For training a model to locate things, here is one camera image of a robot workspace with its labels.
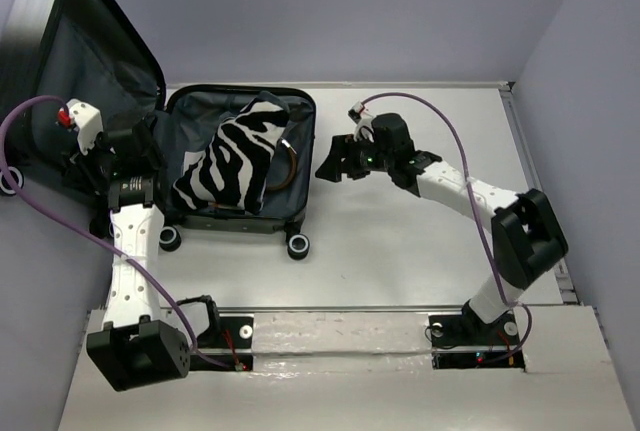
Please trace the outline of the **brown silver headphones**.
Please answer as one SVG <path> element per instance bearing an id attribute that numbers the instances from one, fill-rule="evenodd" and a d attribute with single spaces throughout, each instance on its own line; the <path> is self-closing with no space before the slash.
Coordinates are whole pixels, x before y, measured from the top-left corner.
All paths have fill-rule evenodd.
<path id="1" fill-rule="evenodd" d="M 297 151 L 289 141 L 280 138 L 267 173 L 266 192 L 274 193 L 286 189 L 296 177 L 297 170 Z"/>

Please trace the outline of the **black hard-shell suitcase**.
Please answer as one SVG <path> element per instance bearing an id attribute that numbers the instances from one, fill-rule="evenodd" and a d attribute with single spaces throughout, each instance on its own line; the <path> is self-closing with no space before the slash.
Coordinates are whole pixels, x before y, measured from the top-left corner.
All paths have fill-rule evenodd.
<path id="1" fill-rule="evenodd" d="M 115 0 L 14 0 L 1 36 L 1 109 L 8 112 L 37 96 L 77 98 L 96 106 L 104 119 L 121 112 L 154 115 L 154 135 L 168 161 L 167 176 L 186 169 L 185 152 L 205 149 L 217 127 L 236 116 L 263 92 L 260 86 L 196 84 L 169 92 L 156 58 Z M 301 227 L 309 194 L 315 139 L 316 105 L 306 92 L 274 87 L 271 93 L 289 108 L 281 138 L 298 153 L 298 170 L 283 191 L 267 193 L 256 214 L 211 205 L 182 211 L 168 204 L 161 248 L 178 249 L 182 229 L 251 233 L 283 232 L 290 257 L 310 250 Z M 53 104 L 24 113 L 7 136 L 8 161 L 18 169 L 32 166 L 45 186 L 87 202 L 97 210 L 90 230 L 111 232 L 106 196 L 64 187 L 67 156 L 77 152 L 71 137 L 54 123 Z"/>

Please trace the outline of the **zebra print plush cloth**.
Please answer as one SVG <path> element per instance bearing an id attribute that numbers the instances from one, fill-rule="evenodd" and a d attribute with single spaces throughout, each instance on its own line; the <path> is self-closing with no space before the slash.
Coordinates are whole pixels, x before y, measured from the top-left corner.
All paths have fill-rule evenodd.
<path id="1" fill-rule="evenodd" d="M 260 93 L 217 127 L 202 156 L 174 181 L 173 205 L 182 211 L 215 204 L 260 212 L 268 171 L 288 122 L 288 106 L 270 92 Z"/>

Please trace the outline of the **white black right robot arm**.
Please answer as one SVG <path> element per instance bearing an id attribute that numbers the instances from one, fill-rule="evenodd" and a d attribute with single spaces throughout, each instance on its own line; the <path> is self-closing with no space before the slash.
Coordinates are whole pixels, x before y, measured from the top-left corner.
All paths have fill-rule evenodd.
<path id="1" fill-rule="evenodd" d="M 316 177 L 339 183 L 384 172 L 398 188 L 471 219 L 487 243 L 491 275 L 442 334 L 486 341 L 500 318 L 568 253 L 548 197 L 537 188 L 515 192 L 489 185 L 417 149 L 396 113 L 354 120 L 353 133 L 333 136 Z"/>

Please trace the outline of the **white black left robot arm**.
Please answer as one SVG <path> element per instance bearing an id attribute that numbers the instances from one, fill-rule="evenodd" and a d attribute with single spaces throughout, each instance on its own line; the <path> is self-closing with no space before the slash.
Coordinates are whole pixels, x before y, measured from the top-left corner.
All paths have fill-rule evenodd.
<path id="1" fill-rule="evenodd" d="M 111 124 L 96 148 L 108 154 L 107 209 L 112 276 L 102 327 L 86 351 L 117 392 L 186 377 L 198 345 L 221 334 L 206 311 L 189 319 L 156 274 L 165 227 L 166 160 L 148 124 Z"/>

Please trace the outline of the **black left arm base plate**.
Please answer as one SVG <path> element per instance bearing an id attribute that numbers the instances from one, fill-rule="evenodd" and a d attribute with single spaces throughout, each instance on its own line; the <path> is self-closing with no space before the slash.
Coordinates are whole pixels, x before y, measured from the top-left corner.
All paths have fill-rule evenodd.
<path id="1" fill-rule="evenodd" d="M 244 372 L 253 369 L 254 316 L 221 312 L 209 295 L 196 297 L 184 306 L 197 337 L 199 355 L 191 355 L 190 370 Z"/>

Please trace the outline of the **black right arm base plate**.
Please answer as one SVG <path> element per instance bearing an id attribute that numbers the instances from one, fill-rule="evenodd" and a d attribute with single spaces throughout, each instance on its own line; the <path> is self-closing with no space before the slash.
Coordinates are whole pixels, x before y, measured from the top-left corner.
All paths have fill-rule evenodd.
<path id="1" fill-rule="evenodd" d="M 492 325 L 480 321 L 470 329 L 464 327 L 461 314 L 430 315 L 424 334 L 435 370 L 526 368 L 522 351 L 506 357 L 520 341 L 512 313 Z"/>

